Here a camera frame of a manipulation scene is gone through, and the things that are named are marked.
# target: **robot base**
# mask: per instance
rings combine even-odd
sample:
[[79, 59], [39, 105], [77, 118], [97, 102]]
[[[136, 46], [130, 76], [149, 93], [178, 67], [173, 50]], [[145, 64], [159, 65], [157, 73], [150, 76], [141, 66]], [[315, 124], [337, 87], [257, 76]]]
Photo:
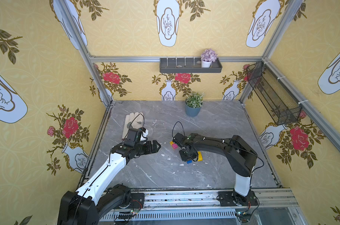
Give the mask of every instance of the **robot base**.
[[218, 195], [219, 197], [217, 199], [220, 201], [221, 206], [248, 206], [248, 200], [252, 206], [257, 206], [259, 204], [253, 191], [249, 191], [246, 197], [241, 196], [234, 191], [219, 191]]

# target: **green artificial plant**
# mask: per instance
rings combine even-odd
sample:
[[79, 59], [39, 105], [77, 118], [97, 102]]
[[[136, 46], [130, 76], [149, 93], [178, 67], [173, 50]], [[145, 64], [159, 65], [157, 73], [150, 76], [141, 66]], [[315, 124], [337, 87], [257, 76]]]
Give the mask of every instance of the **green artificial plant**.
[[200, 94], [198, 92], [192, 92], [187, 96], [185, 104], [190, 108], [199, 108], [202, 106], [203, 97], [204, 93]]

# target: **white vase pattern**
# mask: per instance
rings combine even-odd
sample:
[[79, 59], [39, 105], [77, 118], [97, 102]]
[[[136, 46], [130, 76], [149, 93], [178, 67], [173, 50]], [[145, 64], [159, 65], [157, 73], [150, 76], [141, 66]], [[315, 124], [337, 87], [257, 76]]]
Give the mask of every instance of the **white vase pattern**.
[[266, 0], [260, 4], [253, 16], [253, 21], [247, 35], [246, 45], [248, 47], [260, 45], [273, 24], [276, 15], [279, 13], [280, 8], [279, 0]]
[[[73, 38], [73, 37], [75, 37], [75, 34], [73, 34], [73, 33], [70, 31], [70, 29], [69, 29], [70, 24], [68, 24], [67, 21], [65, 21], [65, 20], [63, 19], [64, 16], [63, 16], [62, 13], [61, 13], [59, 1], [60, 1], [60, 0], [54, 0], [54, 3], [53, 3], [53, 7], [54, 7], [54, 11], [55, 11], [56, 17], [57, 17], [58, 20], [60, 21], [60, 24], [61, 24], [62, 28], [64, 29], [64, 31], [65, 31], [67, 37], [70, 39], [72, 45], [78, 50], [78, 49], [80, 49], [80, 45], [79, 45], [79, 43]], [[74, 20], [75, 25], [76, 25], [76, 28], [78, 29], [78, 31], [79, 31], [80, 34], [81, 34], [82, 41], [84, 42], [85, 45], [87, 45], [86, 35], [85, 35], [84, 30], [83, 30], [82, 23], [81, 23], [81, 20], [80, 20], [79, 15], [77, 14], [77, 10], [76, 10], [75, 6], [74, 6], [73, 3], [71, 3], [69, 0], [65, 0], [65, 3], [66, 3], [66, 5], [68, 6], [68, 8], [70, 9], [71, 15], [72, 15], [73, 20]]]
[[0, 120], [12, 124], [26, 113], [26, 103], [0, 75]]
[[175, 45], [179, 28], [180, 5], [176, 0], [159, 0], [156, 5], [157, 33], [160, 43], [167, 47]]
[[89, 156], [87, 153], [81, 148], [76, 147], [72, 149], [69, 146], [69, 142], [66, 144], [65, 148], [62, 150], [62, 153], [65, 153], [69, 156], [69, 164], [71, 168], [75, 171], [82, 173], [86, 167], [87, 160]]
[[237, 86], [240, 82], [241, 81], [234, 80], [233, 85], [230, 88], [225, 90], [223, 94], [223, 100], [234, 100], [237, 97], [237, 95], [240, 92]]
[[171, 87], [172, 81], [166, 80], [166, 86], [161, 90], [161, 100], [162, 101], [173, 101], [176, 97], [176, 91]]
[[325, 94], [333, 94], [340, 90], [340, 53], [321, 74], [318, 85]]
[[280, 126], [268, 126], [261, 134], [260, 134], [260, 140], [265, 148], [265, 150], [268, 150], [272, 146], [274, 146], [276, 143], [279, 142], [280, 139], [280, 133], [283, 130], [286, 130], [287, 128], [285, 125]]

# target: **white flower pot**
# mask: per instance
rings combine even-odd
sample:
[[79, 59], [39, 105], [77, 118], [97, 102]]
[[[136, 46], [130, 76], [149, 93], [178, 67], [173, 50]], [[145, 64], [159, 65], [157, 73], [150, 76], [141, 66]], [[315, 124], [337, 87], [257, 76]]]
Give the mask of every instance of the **white flower pot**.
[[86, 167], [87, 159], [89, 158], [89, 156], [81, 147], [78, 146], [72, 149], [69, 146], [68, 142], [65, 148], [62, 150], [62, 153], [65, 153], [69, 156], [69, 163], [71, 168], [73, 168], [79, 173], [83, 172], [83, 170]]
[[159, 0], [156, 5], [157, 33], [160, 43], [171, 47], [175, 45], [179, 28], [180, 5], [176, 0]]
[[241, 81], [234, 80], [233, 85], [225, 90], [223, 100], [234, 100], [236, 98], [240, 92], [239, 88], [237, 87], [240, 82]]
[[201, 61], [202, 68], [209, 68], [211, 66], [211, 61]]
[[176, 91], [171, 87], [172, 81], [166, 80], [166, 86], [161, 90], [161, 100], [173, 101], [176, 97]]
[[287, 128], [284, 125], [280, 126], [268, 126], [261, 134], [260, 140], [265, 148], [268, 150], [270, 147], [274, 146], [279, 142], [280, 133]]

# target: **gray marble surface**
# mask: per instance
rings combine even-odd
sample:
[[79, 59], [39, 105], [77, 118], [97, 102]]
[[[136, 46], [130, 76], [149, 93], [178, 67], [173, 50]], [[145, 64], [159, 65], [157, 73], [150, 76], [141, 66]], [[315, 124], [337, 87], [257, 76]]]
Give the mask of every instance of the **gray marble surface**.
[[[156, 154], [132, 159], [110, 183], [109, 187], [124, 184], [131, 188], [233, 188], [235, 172], [226, 157], [203, 151], [204, 160], [187, 164], [182, 162], [179, 149], [173, 150], [172, 128], [180, 121], [185, 135], [198, 133], [207, 137], [229, 138], [241, 136], [265, 161], [251, 180], [254, 188], [275, 188], [271, 170], [255, 138], [239, 101], [204, 101], [196, 117], [185, 114], [183, 101], [117, 101], [100, 143], [90, 175], [104, 163], [110, 149], [121, 142], [125, 116], [143, 112], [149, 140], [157, 140], [161, 149]], [[182, 132], [178, 123], [174, 135]], [[256, 167], [262, 165], [257, 161]]]

